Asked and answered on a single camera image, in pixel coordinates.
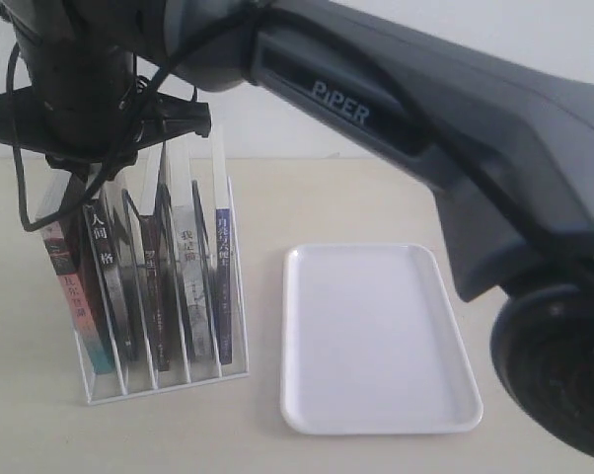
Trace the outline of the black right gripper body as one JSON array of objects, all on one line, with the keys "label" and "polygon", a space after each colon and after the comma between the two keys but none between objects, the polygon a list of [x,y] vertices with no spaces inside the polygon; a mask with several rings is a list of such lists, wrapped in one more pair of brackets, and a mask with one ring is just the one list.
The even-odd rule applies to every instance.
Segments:
[{"label": "black right gripper body", "polygon": [[31,83],[0,94],[0,143],[44,155],[73,173],[95,163],[132,165],[139,150],[194,133],[207,137],[207,104],[155,94],[130,131],[124,129],[147,86],[133,55],[95,40],[37,41],[20,36],[18,56]]}]

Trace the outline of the dark grey Piper robot arm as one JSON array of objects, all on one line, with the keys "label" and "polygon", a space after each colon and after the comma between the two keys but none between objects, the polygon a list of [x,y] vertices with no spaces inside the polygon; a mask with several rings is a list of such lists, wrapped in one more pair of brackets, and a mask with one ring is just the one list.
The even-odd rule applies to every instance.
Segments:
[{"label": "dark grey Piper robot arm", "polygon": [[594,84],[334,1],[0,1],[30,85],[0,143],[97,183],[138,152],[207,136],[220,93],[262,87],[427,186],[459,297],[498,287],[498,380],[594,457]]}]

